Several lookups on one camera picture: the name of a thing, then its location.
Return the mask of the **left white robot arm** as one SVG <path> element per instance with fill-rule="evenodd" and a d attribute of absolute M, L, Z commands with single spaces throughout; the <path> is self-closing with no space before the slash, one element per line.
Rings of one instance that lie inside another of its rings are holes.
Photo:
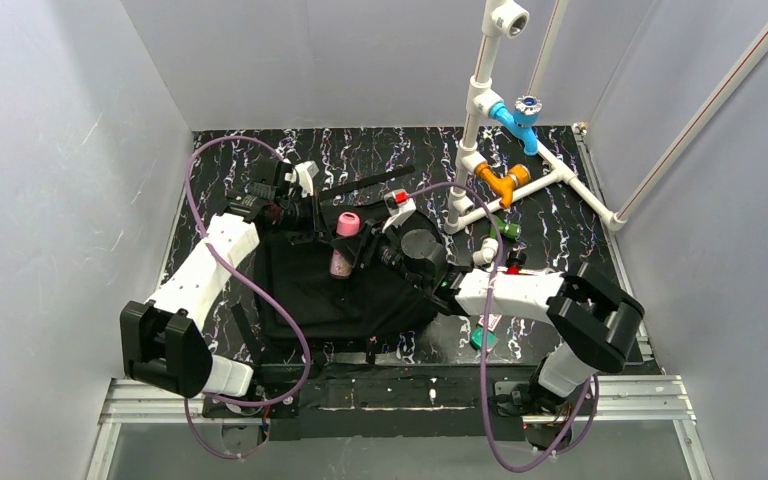
<path fill-rule="evenodd" d="M 311 225 L 311 162 L 286 160 L 259 166 L 245 193 L 230 196 L 225 209 L 199 220 L 201 239 L 174 274 L 144 301 L 122 308 L 119 325 L 125 375 L 186 399 L 200 395 L 240 406 L 248 401 L 253 366 L 216 355 L 202 336 L 205 320 L 231 278 L 284 314 L 285 308 L 238 265 L 255 252 L 270 228 L 298 230 Z"/>

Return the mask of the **teal eraser block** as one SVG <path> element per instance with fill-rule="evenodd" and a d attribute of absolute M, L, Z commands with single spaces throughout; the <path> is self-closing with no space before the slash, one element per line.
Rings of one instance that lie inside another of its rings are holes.
<path fill-rule="evenodd" d="M 484 347 L 486 352 L 490 352 L 497 345 L 498 337 L 494 332 L 490 332 L 483 328 L 476 328 L 470 336 L 469 343 L 476 351 L 478 351 L 480 347 Z"/>

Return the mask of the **pink pencil case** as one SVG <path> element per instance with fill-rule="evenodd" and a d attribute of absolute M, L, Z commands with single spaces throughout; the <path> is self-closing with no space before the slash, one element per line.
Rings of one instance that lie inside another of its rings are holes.
<path fill-rule="evenodd" d="M 348 279 L 353 271 L 355 253 L 351 239 L 361 230 L 361 219 L 353 212 L 343 212 L 337 218 L 333 254 L 330 260 L 330 275 L 339 280 Z"/>

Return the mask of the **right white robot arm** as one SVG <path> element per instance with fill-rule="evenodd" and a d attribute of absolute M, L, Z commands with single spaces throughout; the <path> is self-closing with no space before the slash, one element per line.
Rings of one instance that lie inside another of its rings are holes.
<path fill-rule="evenodd" d="M 504 316 L 552 326 L 560 343 L 528 383 L 501 395 L 521 412 L 550 412 L 598 373 L 619 373 L 643 321 L 643 305 L 587 263 L 566 271 L 533 271 L 511 255 L 456 265 L 438 257 L 440 244 L 422 229 L 375 232 L 373 265 L 394 273 L 421 305 L 443 315 L 476 317 L 473 347 L 487 361 L 491 322 Z"/>

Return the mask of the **black student backpack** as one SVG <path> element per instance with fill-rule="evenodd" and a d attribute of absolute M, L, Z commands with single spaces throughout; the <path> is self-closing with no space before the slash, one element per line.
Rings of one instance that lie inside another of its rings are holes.
<path fill-rule="evenodd" d="M 364 342 L 368 355 L 374 355 L 379 342 L 421 330 L 439 314 L 421 305 L 396 274 L 386 272 L 381 266 L 353 268 L 345 280 L 335 279 L 329 272 L 337 218 L 341 213 L 356 213 L 361 225 L 366 221 L 384 225 L 389 217 L 383 197 L 357 205 L 334 205 L 332 199 L 405 176 L 413 170 L 413 165 L 408 164 L 339 187 L 314 191 L 312 198 L 321 199 L 331 233 L 328 243 L 291 245 L 284 232 L 275 227 L 262 237 L 254 255 L 253 281 L 285 308 L 308 341 Z M 425 214 L 415 212 L 395 229 L 397 235 L 418 229 L 430 232 L 441 246 L 438 257 L 447 261 L 442 235 Z M 267 340 L 284 344 L 295 340 L 287 320 L 260 297 L 256 308 L 261 332 Z"/>

